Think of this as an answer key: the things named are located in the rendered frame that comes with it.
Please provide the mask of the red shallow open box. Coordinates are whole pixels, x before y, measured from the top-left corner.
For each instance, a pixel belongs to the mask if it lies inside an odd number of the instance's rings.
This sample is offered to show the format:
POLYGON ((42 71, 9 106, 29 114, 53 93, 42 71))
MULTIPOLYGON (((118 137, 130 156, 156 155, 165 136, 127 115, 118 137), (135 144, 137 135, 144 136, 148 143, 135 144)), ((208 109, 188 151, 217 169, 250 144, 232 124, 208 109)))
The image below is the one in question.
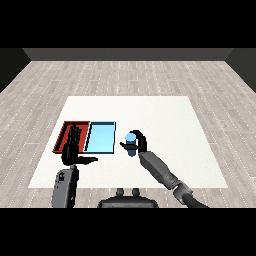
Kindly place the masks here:
POLYGON ((76 126, 80 131, 79 153, 85 152, 85 144, 87 139, 87 133, 89 130, 89 121, 65 121, 62 125, 55 146, 52 150, 55 154, 61 154, 64 144, 68 141, 69 130, 72 126, 76 126))

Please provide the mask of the small blue can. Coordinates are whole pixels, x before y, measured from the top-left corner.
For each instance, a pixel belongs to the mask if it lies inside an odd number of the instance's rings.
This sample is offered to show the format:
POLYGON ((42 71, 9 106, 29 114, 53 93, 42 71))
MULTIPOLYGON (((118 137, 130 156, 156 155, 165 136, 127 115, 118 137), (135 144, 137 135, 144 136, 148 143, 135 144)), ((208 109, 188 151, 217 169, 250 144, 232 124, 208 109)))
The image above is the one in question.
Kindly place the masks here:
POLYGON ((132 149, 128 149, 128 155, 130 157, 134 157, 136 155, 136 149, 134 148, 134 146, 136 145, 136 135, 134 133, 128 133, 125 136, 125 140, 126 140, 126 144, 127 145, 132 145, 133 148, 132 149))

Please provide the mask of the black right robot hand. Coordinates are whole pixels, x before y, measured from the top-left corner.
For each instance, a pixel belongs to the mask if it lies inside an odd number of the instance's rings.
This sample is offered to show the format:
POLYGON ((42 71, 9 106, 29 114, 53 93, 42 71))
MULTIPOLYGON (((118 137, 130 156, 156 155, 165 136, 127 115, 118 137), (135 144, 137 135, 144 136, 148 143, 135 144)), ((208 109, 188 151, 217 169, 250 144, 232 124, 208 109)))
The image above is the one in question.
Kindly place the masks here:
MULTIPOLYGON (((134 148, 136 149, 136 153, 142 153, 147 151, 147 141, 146 137, 139 130, 132 130, 129 133, 134 133, 136 135, 136 145, 134 148)), ((132 149, 132 145, 127 145, 126 140, 125 143, 121 142, 120 145, 127 151, 128 149, 132 149)))

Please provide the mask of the dark grey robot body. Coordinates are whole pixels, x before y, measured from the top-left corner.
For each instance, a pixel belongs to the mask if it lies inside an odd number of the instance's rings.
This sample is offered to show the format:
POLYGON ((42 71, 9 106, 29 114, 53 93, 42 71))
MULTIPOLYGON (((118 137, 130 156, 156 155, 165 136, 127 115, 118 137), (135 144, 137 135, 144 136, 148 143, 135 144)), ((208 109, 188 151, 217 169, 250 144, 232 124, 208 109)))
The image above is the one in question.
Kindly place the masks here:
POLYGON ((138 188, 132 189, 131 196, 124 195, 124 189, 118 188, 116 195, 98 204, 98 208, 158 208, 155 200, 142 197, 138 188))

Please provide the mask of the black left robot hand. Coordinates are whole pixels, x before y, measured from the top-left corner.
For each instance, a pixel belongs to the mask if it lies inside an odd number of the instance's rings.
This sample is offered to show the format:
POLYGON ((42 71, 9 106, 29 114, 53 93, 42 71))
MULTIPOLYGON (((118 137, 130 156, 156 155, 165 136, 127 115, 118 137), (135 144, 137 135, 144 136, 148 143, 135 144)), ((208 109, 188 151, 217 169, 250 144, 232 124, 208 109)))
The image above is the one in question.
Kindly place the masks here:
POLYGON ((70 127, 68 133, 68 140, 64 144, 61 156, 62 163, 66 166, 76 164, 88 165, 92 162, 97 161, 96 157, 81 157, 78 155, 80 134, 81 130, 76 125, 70 127))

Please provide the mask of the light blue shallow open box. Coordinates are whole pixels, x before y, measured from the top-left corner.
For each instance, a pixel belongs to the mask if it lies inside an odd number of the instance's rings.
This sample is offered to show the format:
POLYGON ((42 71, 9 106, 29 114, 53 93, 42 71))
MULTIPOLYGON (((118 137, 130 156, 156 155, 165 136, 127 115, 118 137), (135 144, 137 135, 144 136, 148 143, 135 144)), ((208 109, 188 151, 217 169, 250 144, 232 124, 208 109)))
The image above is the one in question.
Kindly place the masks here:
POLYGON ((84 154, 113 154, 116 123, 114 121, 92 121, 84 142, 84 154))

